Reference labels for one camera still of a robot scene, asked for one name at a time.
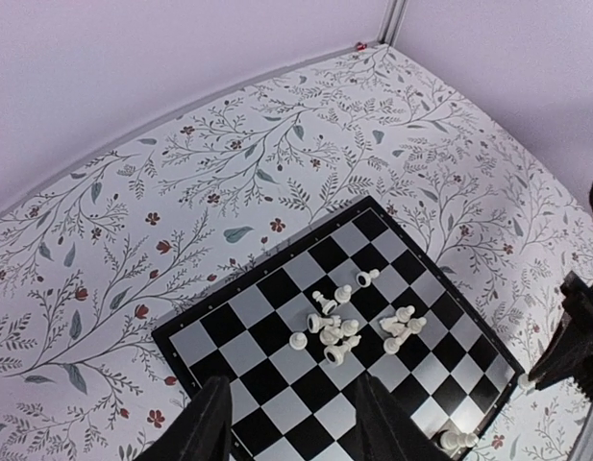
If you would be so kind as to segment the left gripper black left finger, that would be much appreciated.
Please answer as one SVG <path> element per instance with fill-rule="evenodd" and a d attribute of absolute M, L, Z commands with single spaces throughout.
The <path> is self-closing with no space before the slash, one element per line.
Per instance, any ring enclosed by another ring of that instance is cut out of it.
<path fill-rule="evenodd" d="M 233 418 L 230 381 L 210 377 L 162 436 L 136 460 L 229 460 Z"/>

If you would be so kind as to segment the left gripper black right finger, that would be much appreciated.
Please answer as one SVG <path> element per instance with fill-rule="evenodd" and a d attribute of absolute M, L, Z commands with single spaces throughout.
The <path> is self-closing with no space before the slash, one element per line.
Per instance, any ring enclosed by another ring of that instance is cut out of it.
<path fill-rule="evenodd" d="M 375 376 L 364 374 L 356 385 L 356 459 L 444 460 L 439 449 Z"/>

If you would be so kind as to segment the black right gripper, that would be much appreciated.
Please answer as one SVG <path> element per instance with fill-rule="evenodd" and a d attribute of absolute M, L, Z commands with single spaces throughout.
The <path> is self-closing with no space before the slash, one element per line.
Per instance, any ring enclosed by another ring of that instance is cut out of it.
<path fill-rule="evenodd" d="M 593 399 L 593 284 L 571 272 L 560 292 L 563 314 L 549 346 L 529 371 L 529 383 L 544 390 L 571 378 Z"/>

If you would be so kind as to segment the white king chess piece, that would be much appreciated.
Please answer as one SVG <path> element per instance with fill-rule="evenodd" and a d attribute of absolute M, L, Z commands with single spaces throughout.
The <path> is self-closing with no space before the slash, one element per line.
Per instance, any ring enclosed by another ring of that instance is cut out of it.
<path fill-rule="evenodd" d="M 445 430 L 439 436 L 439 446 L 447 451 L 471 449 L 479 442 L 479 437 L 473 432 Z"/>

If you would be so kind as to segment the white bishop chess piece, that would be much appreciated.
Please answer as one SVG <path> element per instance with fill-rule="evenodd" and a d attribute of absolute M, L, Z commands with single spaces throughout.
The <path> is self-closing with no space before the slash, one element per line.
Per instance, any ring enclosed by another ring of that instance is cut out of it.
<path fill-rule="evenodd" d="M 355 348 L 360 342 L 361 336 L 355 335 L 348 337 L 340 345 L 330 345 L 324 349 L 324 356 L 332 366 L 340 366 L 345 360 L 345 356 Z"/>
<path fill-rule="evenodd" d="M 317 333 L 324 328 L 338 328 L 340 323 L 341 319 L 338 315 L 321 317 L 316 313 L 310 313 L 307 316 L 307 328 L 310 333 Z"/>

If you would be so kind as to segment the white rook chess piece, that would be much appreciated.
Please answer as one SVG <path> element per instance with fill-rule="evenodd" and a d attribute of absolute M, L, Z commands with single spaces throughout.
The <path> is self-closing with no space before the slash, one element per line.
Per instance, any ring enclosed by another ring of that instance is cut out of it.
<path fill-rule="evenodd" d="M 529 391 L 535 387 L 535 382 L 529 379 L 528 374 L 521 374 L 517 378 L 517 385 L 521 390 Z"/>

